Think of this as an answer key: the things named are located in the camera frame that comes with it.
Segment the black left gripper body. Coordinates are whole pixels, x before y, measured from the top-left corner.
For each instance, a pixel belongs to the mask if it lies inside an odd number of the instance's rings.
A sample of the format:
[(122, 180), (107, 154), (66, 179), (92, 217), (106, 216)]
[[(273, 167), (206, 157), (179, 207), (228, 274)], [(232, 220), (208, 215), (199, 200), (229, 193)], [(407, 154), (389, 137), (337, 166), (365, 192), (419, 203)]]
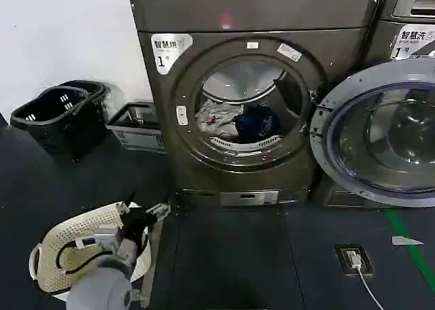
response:
[(121, 216), (122, 237), (132, 241), (137, 246), (137, 253), (144, 250), (143, 246), (143, 232), (149, 225), (149, 215), (142, 207), (129, 208), (129, 211), (123, 213)]

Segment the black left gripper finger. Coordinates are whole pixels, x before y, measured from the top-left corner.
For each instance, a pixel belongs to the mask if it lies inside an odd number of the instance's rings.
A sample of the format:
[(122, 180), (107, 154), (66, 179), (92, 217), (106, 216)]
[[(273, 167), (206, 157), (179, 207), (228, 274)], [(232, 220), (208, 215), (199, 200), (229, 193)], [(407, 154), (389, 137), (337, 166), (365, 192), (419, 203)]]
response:
[(123, 216), (130, 211), (129, 205), (132, 203), (135, 194), (136, 192), (132, 192), (125, 200), (116, 203), (116, 209), (120, 216)]
[(151, 220), (151, 222), (161, 222), (172, 213), (172, 210), (172, 204), (158, 203), (146, 209), (145, 214)]

